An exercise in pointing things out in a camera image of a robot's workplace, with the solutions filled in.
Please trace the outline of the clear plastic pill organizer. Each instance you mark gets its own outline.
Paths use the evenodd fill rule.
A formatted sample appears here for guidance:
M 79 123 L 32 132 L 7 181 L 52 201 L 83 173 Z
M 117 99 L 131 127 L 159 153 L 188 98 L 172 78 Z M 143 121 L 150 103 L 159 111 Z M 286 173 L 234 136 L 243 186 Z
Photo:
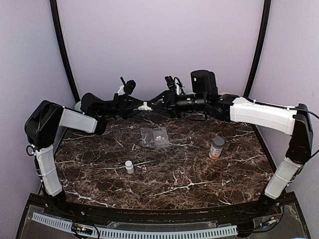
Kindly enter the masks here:
M 165 140 L 156 140 L 156 136 L 161 135 Z M 165 127 L 141 128 L 141 143 L 146 148 L 165 148 L 169 147 L 169 138 Z

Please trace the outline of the orange pill bottle grey cap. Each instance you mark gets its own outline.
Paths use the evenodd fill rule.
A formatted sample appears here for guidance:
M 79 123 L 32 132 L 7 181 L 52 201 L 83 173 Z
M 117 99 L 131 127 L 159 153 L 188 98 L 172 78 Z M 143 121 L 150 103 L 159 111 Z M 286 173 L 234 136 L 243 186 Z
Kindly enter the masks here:
M 215 137 L 211 143 L 209 157 L 213 160 L 217 160 L 220 157 L 224 144 L 225 140 L 222 137 Z

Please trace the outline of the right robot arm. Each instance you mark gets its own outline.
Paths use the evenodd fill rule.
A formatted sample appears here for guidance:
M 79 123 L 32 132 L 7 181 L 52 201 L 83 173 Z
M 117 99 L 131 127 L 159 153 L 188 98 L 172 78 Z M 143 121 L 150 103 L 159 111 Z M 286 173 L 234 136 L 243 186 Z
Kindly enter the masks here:
M 168 90 L 148 101 L 152 110 L 170 118 L 189 111 L 202 111 L 217 120 L 263 126 L 291 136 L 288 150 L 264 189 L 254 211 L 265 216 L 303 165 L 312 157 L 311 112 L 306 105 L 280 106 L 232 94 L 219 94 L 215 74 L 208 70 L 191 72 L 192 94 L 178 94 L 175 80 L 166 76 Z

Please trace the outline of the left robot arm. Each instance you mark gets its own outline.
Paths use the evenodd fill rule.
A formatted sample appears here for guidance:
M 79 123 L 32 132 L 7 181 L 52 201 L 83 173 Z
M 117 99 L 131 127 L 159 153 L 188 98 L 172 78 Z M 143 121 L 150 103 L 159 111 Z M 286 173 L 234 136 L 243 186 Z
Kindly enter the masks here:
M 57 135 L 61 128 L 102 135 L 109 119 L 117 116 L 128 118 L 131 112 L 143 105 L 142 100 L 127 93 L 114 94 L 114 98 L 108 101 L 86 93 L 80 101 L 79 111 L 42 101 L 25 123 L 24 130 L 29 142 L 27 152 L 35 157 L 36 170 L 45 193 L 51 197 L 63 193 L 54 159 Z

